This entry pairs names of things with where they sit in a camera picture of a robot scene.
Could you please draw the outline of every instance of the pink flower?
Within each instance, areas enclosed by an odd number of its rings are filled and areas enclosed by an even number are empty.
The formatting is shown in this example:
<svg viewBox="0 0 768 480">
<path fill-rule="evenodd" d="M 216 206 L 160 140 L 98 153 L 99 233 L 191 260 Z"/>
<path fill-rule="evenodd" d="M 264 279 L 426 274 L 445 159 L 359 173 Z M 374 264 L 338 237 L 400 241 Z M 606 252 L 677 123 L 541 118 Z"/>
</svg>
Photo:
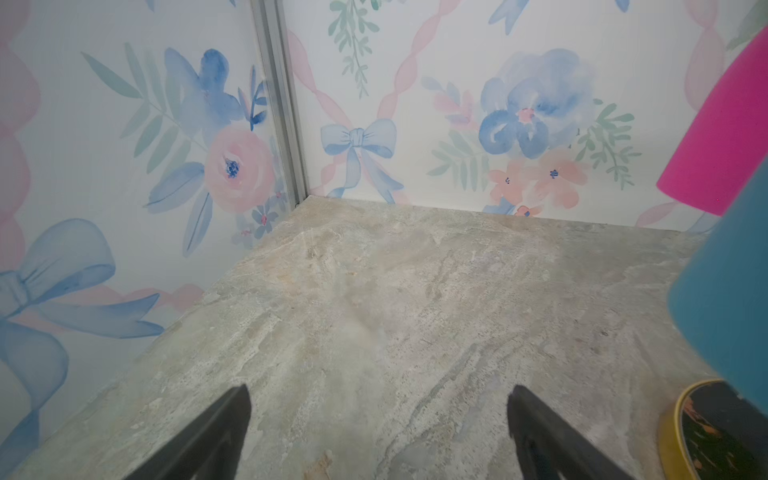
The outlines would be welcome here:
<svg viewBox="0 0 768 480">
<path fill-rule="evenodd" d="M 518 211 L 515 212 L 515 216 L 516 217 L 533 217 L 534 215 L 539 215 L 542 210 L 543 210 L 542 207 L 528 208 L 525 205 L 521 205 L 518 208 Z"/>
<path fill-rule="evenodd" d="M 224 128 L 208 151 L 205 185 L 227 212 L 241 214 L 264 205 L 275 185 L 270 149 L 253 132 Z"/>
<path fill-rule="evenodd" d="M 475 102 L 469 90 L 462 95 L 461 104 L 456 104 L 445 92 L 435 95 L 435 109 L 446 115 L 451 126 L 458 130 L 477 130 L 479 126 L 472 120 L 472 107 Z"/>
<path fill-rule="evenodd" d="M 523 190 L 528 181 L 521 175 L 522 163 L 510 161 L 507 171 L 491 170 L 488 179 L 496 184 L 491 190 L 491 200 L 498 202 L 504 197 L 510 204 L 519 205 L 523 201 Z"/>
<path fill-rule="evenodd" d="M 578 204 L 578 192 L 574 185 L 587 183 L 584 165 L 571 160 L 567 148 L 555 148 L 545 153 L 535 167 L 527 167 L 524 177 L 536 180 L 533 193 L 539 200 L 552 196 L 555 207 L 573 208 Z"/>
</svg>

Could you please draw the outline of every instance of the wall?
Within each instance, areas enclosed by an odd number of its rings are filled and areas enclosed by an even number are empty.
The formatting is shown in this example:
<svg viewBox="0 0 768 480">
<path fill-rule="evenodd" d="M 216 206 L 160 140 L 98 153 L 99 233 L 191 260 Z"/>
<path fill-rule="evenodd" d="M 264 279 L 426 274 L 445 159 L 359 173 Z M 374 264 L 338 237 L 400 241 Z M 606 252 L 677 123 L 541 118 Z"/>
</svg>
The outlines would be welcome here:
<svg viewBox="0 0 768 480">
<path fill-rule="evenodd" d="M 692 231 L 716 217 L 656 181 L 768 23 L 767 0 L 285 4 L 314 194 Z"/>
<path fill-rule="evenodd" d="M 0 478 L 289 210 L 255 33 L 245 0 L 3 1 Z"/>
</svg>

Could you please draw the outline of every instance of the marble surface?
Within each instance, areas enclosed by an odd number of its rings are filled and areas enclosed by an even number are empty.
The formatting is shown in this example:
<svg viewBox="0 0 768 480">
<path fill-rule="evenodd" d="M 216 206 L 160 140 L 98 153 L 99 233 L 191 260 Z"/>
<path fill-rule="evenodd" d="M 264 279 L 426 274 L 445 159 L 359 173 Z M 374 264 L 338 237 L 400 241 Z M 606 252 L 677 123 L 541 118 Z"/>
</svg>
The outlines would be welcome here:
<svg viewBox="0 0 768 480">
<path fill-rule="evenodd" d="M 636 478 L 713 375 L 667 289 L 685 233 L 311 197 L 12 478 L 121 478 L 228 387 L 238 478 L 520 478 L 527 385 Z"/>
</svg>

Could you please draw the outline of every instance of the peach flower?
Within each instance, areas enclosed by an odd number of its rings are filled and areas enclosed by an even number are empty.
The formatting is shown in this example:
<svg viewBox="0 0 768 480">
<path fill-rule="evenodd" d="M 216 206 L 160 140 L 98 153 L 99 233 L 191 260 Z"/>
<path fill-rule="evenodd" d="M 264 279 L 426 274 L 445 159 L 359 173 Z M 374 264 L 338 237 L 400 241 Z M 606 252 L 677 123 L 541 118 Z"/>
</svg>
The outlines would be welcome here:
<svg viewBox="0 0 768 480">
<path fill-rule="evenodd" d="M 507 164 L 507 171 L 491 170 L 488 179 L 496 186 L 491 190 L 491 200 L 498 202 L 504 197 L 510 204 L 519 205 L 523 201 L 523 190 L 528 185 L 521 172 L 523 164 L 512 160 Z"/>
<path fill-rule="evenodd" d="M 256 134 L 235 127 L 219 132 L 205 164 L 205 186 L 216 205 L 241 214 L 264 205 L 274 185 L 272 154 Z"/>
<path fill-rule="evenodd" d="M 587 183 L 584 165 L 572 161 L 571 151 L 567 148 L 549 150 L 538 159 L 535 167 L 526 167 L 523 176 L 536 180 L 533 193 L 538 200 L 551 196 L 555 207 L 575 207 L 579 199 L 574 185 Z"/>
</svg>

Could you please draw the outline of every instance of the black object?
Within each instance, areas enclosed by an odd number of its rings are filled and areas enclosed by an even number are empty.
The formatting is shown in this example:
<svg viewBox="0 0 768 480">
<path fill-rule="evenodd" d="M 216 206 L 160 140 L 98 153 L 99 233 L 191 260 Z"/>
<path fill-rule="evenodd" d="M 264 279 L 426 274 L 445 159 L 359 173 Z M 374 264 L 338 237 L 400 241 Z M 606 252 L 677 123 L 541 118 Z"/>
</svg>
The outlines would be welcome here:
<svg viewBox="0 0 768 480">
<path fill-rule="evenodd" d="M 249 421 L 248 388 L 233 387 L 125 480 L 232 480 Z"/>
<path fill-rule="evenodd" d="M 509 435 L 515 439 L 525 480 L 633 480 L 542 402 L 516 385 L 507 402 Z"/>
</svg>

